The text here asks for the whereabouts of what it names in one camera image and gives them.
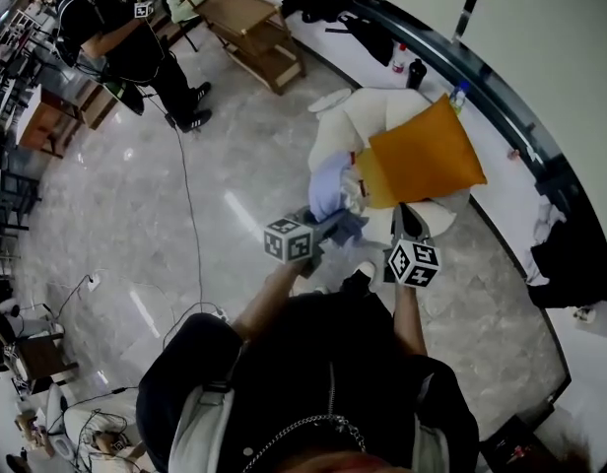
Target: wooden cart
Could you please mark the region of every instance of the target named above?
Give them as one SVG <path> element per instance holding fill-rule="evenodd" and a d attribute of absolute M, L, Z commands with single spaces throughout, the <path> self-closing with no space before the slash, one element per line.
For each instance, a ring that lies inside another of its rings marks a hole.
<path fill-rule="evenodd" d="M 281 95 L 287 83 L 305 76 L 302 54 L 295 45 L 279 6 L 266 0 L 189 1 L 194 12 L 218 37 L 229 57 L 268 89 Z"/>

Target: black pants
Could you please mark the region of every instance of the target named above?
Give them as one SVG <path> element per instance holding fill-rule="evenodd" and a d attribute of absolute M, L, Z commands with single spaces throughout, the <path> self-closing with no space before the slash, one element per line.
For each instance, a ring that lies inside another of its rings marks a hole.
<path fill-rule="evenodd" d="M 155 89 L 174 121 L 183 125 L 192 122 L 196 96 L 192 95 L 185 74 L 169 52 L 166 52 L 157 77 L 149 85 Z"/>

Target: black bag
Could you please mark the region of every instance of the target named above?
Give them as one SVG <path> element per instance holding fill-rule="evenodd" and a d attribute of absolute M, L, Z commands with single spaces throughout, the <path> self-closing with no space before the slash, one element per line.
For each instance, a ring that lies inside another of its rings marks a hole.
<path fill-rule="evenodd" d="M 284 0 L 282 14 L 288 18 L 296 11 L 302 11 L 304 23 L 327 21 L 335 23 L 343 11 L 346 11 L 352 0 Z"/>
<path fill-rule="evenodd" d="M 339 21 L 370 52 L 371 56 L 385 67 L 389 66 L 393 57 L 394 43 L 391 34 L 386 29 L 376 21 L 351 16 L 342 16 Z"/>

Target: black cable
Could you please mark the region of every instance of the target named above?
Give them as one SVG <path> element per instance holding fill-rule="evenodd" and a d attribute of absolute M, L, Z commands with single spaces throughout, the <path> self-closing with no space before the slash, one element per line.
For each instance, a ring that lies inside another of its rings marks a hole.
<path fill-rule="evenodd" d="M 119 387 L 117 389 L 113 389 L 110 392 L 108 392 L 107 394 L 102 394 L 100 396 L 94 396 L 93 398 L 89 398 L 89 399 L 83 399 L 82 401 L 78 401 L 76 403 L 74 403 L 73 405 L 69 405 L 67 408 L 65 408 L 61 414 L 60 417 L 56 418 L 56 420 L 51 424 L 51 426 L 49 428 L 47 428 L 47 435 L 48 436 L 52 436 L 51 434 L 51 430 L 53 429 L 53 427 L 56 425 L 56 423 L 58 421 L 60 421 L 64 416 L 65 413 L 67 413 L 67 410 L 69 410 L 70 408 L 74 408 L 75 406 L 78 405 L 82 405 L 83 403 L 89 403 L 90 401 L 94 401 L 96 399 L 100 399 L 100 398 L 106 398 L 107 396 L 112 396 L 114 394 L 121 394 L 122 392 L 126 392 L 129 389 L 138 389 L 139 387 Z"/>
<path fill-rule="evenodd" d="M 91 278 L 91 276 L 89 274 L 85 275 L 82 280 L 78 283 L 78 285 L 72 290 L 71 293 L 69 293 L 69 296 L 67 297 L 67 300 L 65 300 L 63 302 L 63 304 L 60 306 L 60 309 L 58 310 L 58 314 L 56 315 L 56 319 L 58 319 L 58 317 L 60 317 L 60 314 L 63 312 L 63 308 L 65 307 L 65 305 L 67 305 L 67 303 L 69 302 L 69 299 L 74 296 L 74 293 L 76 293 L 76 291 L 78 291 L 80 289 L 80 286 L 82 286 L 83 282 L 85 282 L 85 279 L 89 279 L 89 282 L 93 283 L 94 279 Z"/>
<path fill-rule="evenodd" d="M 137 86 L 137 89 L 142 93 L 142 95 L 145 95 L 145 93 L 141 90 L 141 88 L 139 86 Z M 160 106 L 158 106 L 152 98 L 148 98 L 148 100 L 150 100 L 153 103 L 153 105 L 161 111 L 161 113 L 163 115 L 167 115 L 166 112 Z M 210 304 L 214 308 L 218 309 L 214 304 L 212 304 L 210 302 L 203 302 L 203 271 L 202 271 L 202 261 L 201 261 L 201 243 L 200 243 L 200 238 L 198 236 L 198 229 L 196 228 L 196 219 L 194 217 L 194 205 L 192 204 L 192 197 L 189 192 L 189 180 L 187 178 L 187 165 L 185 163 L 185 150 L 183 149 L 183 142 L 181 141 L 181 135 L 180 135 L 180 133 L 178 133 L 178 129 L 176 128 L 176 126 L 174 126 L 173 129 L 174 129 L 174 132 L 176 133 L 176 139 L 178 140 L 178 148 L 180 149 L 180 152 L 181 152 L 181 163 L 183 165 L 183 179 L 185 182 L 185 192 L 187 193 L 187 203 L 189 204 L 189 214 L 190 214 L 190 217 L 192 220 L 192 227 L 194 228 L 194 237 L 196 239 L 196 253 L 198 256 L 198 288 L 199 288 L 199 290 L 198 290 L 198 302 L 196 302 L 195 304 L 190 306 L 183 313 L 183 315 L 180 317 L 180 319 L 174 324 L 174 326 L 168 331 L 168 333 L 166 333 L 166 336 L 164 337 L 164 340 L 162 342 L 163 349 L 166 348 L 166 340 L 168 339 L 169 335 L 172 333 L 174 328 L 178 325 L 178 323 L 181 320 L 183 320 L 183 318 L 189 312 L 191 312 L 194 309 L 195 306 L 197 306 L 199 304 L 201 307 L 201 312 L 203 312 L 203 304 Z"/>
<path fill-rule="evenodd" d="M 19 315 L 19 317 L 21 318 L 21 331 L 19 331 L 19 334 L 17 335 L 17 340 L 21 338 L 21 335 L 24 334 L 24 331 L 26 330 L 26 321 L 24 320 L 24 317 L 22 315 Z"/>
<path fill-rule="evenodd" d="M 102 415 L 104 417 L 119 419 L 122 422 L 121 429 L 119 431 L 112 431 L 113 433 L 118 433 L 119 435 L 121 435 L 128 428 L 128 420 L 125 417 L 123 417 L 121 415 L 117 415 L 117 414 L 103 412 L 100 408 L 93 410 L 91 415 L 89 416 L 89 419 L 87 420 L 85 425 L 81 428 L 80 433 L 78 435 L 78 445 L 76 446 L 76 452 L 75 452 L 76 460 L 78 460 L 78 457 L 80 457 L 80 455 L 79 455 L 80 446 L 83 444 L 84 432 L 85 432 L 87 426 L 89 425 L 89 423 L 97 415 Z M 89 471 L 89 472 L 92 471 L 92 464 L 93 464 L 92 455 L 93 454 L 91 452 L 87 453 L 87 458 L 89 459 L 89 465 L 84 464 L 85 468 L 87 468 L 87 471 Z M 118 457 L 117 455 L 113 455 L 112 453 L 105 453 L 105 452 L 102 452 L 101 450 L 95 452 L 95 455 L 104 455 L 104 456 L 108 456 L 108 457 L 113 457 L 115 459 L 123 460 L 123 461 L 128 462 L 129 464 L 133 465 L 134 467 L 138 468 L 139 471 L 141 471 L 141 468 L 139 468 L 139 466 L 137 466 L 137 464 L 134 461 L 127 459 L 125 457 Z"/>

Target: person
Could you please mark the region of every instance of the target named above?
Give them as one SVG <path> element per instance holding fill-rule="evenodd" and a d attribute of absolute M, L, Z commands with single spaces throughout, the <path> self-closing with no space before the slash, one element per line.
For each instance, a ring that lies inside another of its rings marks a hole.
<path fill-rule="evenodd" d="M 22 449 L 20 455 L 6 455 L 6 464 L 15 473 L 32 473 L 28 464 L 28 453 Z"/>
<path fill-rule="evenodd" d="M 183 132 L 205 124 L 211 110 L 198 103 L 211 89 L 191 90 L 178 63 L 149 25 L 134 18 L 133 6 L 119 0 L 55 0 L 63 36 L 92 59 L 104 57 L 110 77 L 155 89 Z"/>
<path fill-rule="evenodd" d="M 139 385 L 137 424 L 160 472 L 474 471 L 477 423 L 429 358 L 415 289 L 391 315 L 363 263 L 338 293 L 289 297 L 280 266 L 229 326 L 191 315 Z"/>

